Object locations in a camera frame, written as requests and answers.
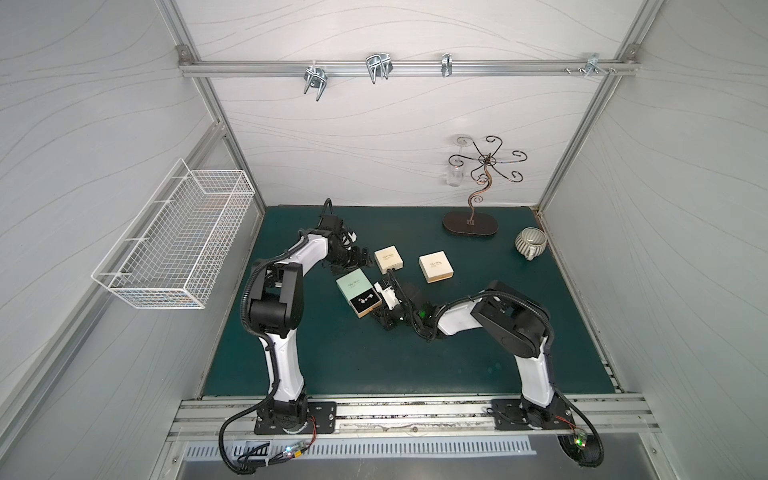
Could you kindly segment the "mint green jewelry box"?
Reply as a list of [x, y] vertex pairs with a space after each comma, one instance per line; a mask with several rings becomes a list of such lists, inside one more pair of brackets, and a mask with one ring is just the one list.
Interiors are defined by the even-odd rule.
[[[366, 316], [382, 305], [379, 293], [361, 269], [356, 269], [339, 277], [336, 284], [358, 318]], [[365, 298], [363, 302], [355, 300], [356, 297], [366, 296], [368, 293], [372, 294], [373, 298]]]

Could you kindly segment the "cream drawer jewelry box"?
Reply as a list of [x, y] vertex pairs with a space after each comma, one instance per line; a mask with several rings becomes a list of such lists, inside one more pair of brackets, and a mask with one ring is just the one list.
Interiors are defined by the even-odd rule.
[[454, 269], [444, 251], [422, 255], [418, 263], [429, 284], [450, 279], [454, 275]]

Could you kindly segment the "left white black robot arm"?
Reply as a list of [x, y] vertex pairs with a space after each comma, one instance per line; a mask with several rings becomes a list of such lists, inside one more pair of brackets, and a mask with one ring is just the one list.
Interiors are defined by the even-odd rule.
[[269, 375], [269, 392], [255, 408], [257, 427], [271, 423], [288, 434], [307, 428], [310, 407], [297, 350], [297, 330], [303, 318], [304, 276], [316, 264], [346, 274], [370, 264], [357, 235], [334, 213], [326, 199], [316, 227], [301, 229], [298, 241], [282, 253], [260, 260], [252, 268], [240, 301], [246, 332], [259, 338]]

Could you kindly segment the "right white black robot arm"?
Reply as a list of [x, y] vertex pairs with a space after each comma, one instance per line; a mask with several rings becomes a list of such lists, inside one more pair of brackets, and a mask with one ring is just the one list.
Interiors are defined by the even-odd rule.
[[548, 311], [535, 300], [494, 280], [474, 295], [435, 305], [402, 286], [393, 271], [373, 289], [382, 299], [374, 316], [387, 330], [403, 322], [420, 338], [432, 341], [482, 328], [514, 356], [521, 399], [491, 408], [498, 421], [532, 430], [567, 426], [567, 402], [557, 392], [549, 365], [554, 328]]

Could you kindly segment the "black metal jewelry stand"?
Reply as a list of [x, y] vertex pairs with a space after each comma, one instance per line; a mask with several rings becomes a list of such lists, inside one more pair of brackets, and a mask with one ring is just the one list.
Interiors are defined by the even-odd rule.
[[528, 155], [519, 149], [513, 149], [509, 159], [497, 159], [497, 154], [504, 145], [504, 141], [497, 135], [487, 135], [483, 141], [494, 145], [493, 150], [484, 152], [474, 140], [472, 146], [475, 157], [465, 163], [464, 177], [468, 176], [477, 186], [467, 197], [466, 211], [451, 211], [442, 220], [442, 225], [449, 233], [459, 236], [491, 237], [499, 228], [498, 221], [490, 214], [479, 212], [477, 205], [483, 202], [483, 195], [491, 189], [494, 177], [498, 176], [509, 183], [522, 183], [523, 174], [518, 170], [504, 173], [499, 165], [515, 165], [528, 160]]

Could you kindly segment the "dark green table mat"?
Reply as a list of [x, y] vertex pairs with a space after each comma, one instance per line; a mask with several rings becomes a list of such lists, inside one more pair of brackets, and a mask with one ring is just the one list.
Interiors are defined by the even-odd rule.
[[[567, 394], [613, 391], [553, 256], [527, 261], [515, 250], [516, 235], [535, 224], [529, 209], [493, 209], [499, 229], [486, 238], [448, 233], [441, 208], [337, 207], [336, 213], [360, 246], [395, 246], [404, 262], [398, 280], [413, 284], [429, 302], [474, 294], [494, 280], [533, 298], [551, 316], [556, 336], [550, 364], [557, 386]], [[438, 251], [445, 252], [454, 275], [429, 284], [418, 259]], [[323, 265], [306, 275], [304, 301], [298, 357], [312, 395], [511, 394], [520, 389], [513, 356], [482, 329], [434, 341], [405, 324], [386, 331], [372, 315], [355, 315]]]

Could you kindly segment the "grey ribbed ceramic ornament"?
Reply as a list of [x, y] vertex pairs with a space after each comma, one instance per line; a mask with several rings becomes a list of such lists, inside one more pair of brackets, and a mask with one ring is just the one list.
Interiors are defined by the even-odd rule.
[[532, 261], [546, 251], [548, 240], [543, 230], [526, 227], [517, 235], [514, 245], [520, 255]]

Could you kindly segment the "clear glass on stand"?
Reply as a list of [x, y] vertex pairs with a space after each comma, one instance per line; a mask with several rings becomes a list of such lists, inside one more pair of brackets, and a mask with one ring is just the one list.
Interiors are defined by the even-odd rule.
[[453, 139], [457, 151], [449, 156], [448, 170], [446, 173], [446, 183], [451, 187], [460, 187], [464, 181], [465, 163], [471, 160], [467, 156], [467, 149], [472, 147], [474, 140], [468, 135], [458, 135]]

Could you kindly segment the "left metal clamp hook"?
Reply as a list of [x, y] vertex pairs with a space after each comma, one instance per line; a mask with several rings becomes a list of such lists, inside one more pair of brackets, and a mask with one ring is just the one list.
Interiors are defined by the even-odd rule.
[[307, 94], [311, 89], [316, 91], [315, 101], [319, 102], [328, 84], [326, 71], [316, 65], [309, 66], [304, 73], [303, 93]]

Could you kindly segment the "metal clamp hook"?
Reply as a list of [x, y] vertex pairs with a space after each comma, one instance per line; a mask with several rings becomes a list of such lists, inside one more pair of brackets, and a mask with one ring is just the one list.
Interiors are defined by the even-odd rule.
[[365, 66], [373, 84], [379, 78], [388, 80], [393, 70], [392, 59], [389, 53], [376, 53], [368, 56], [365, 60]]
[[326, 71], [316, 65], [309, 66], [304, 73], [303, 93], [307, 94], [311, 89], [316, 91], [315, 101], [319, 102], [328, 84]]

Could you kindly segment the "middle metal clamp hook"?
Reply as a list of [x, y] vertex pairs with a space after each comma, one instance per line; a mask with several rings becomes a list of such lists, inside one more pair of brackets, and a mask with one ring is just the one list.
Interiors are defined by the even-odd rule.
[[379, 78], [388, 80], [393, 70], [392, 59], [389, 53], [376, 53], [368, 56], [365, 60], [365, 66], [373, 84]]

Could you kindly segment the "small metal clamp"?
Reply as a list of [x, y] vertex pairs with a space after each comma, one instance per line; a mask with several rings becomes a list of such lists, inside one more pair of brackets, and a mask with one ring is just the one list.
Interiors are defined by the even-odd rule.
[[453, 59], [450, 53], [445, 53], [441, 57], [441, 75], [443, 78], [448, 78], [452, 75], [453, 71]]

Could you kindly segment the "aluminium cross bar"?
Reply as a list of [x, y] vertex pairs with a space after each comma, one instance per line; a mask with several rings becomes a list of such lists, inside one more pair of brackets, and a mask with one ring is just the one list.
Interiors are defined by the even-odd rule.
[[[453, 58], [450, 77], [520, 77], [520, 76], [577, 76], [568, 75], [564, 68], [578, 68], [587, 59], [576, 60], [458, 60]], [[635, 61], [600, 59], [605, 67], [614, 67], [616, 75], [634, 75], [641, 64]], [[331, 61], [199, 61], [179, 67], [185, 77], [199, 78], [301, 78], [305, 70], [316, 65], [326, 71], [329, 78], [367, 78], [363, 60]], [[441, 59], [393, 60], [391, 78], [443, 78]]]

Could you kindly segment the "right metal clamp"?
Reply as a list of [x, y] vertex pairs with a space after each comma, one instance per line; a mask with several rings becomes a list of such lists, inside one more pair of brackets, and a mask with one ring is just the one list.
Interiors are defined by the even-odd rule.
[[587, 78], [590, 76], [612, 76], [618, 73], [618, 70], [614, 67], [605, 67], [600, 63], [600, 57], [597, 53], [591, 54], [584, 65], [575, 69], [564, 68], [563, 71], [568, 75], [580, 75]]

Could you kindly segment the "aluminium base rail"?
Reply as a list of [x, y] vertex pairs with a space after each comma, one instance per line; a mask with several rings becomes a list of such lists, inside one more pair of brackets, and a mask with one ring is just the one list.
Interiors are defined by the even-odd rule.
[[[313, 405], [329, 438], [500, 436], [488, 412], [492, 395], [329, 397], [335, 407]], [[661, 428], [640, 394], [586, 394], [568, 398], [602, 437], [620, 433], [659, 433]], [[212, 397], [183, 401], [167, 434], [168, 441], [214, 440], [221, 424], [256, 401], [254, 397]]]

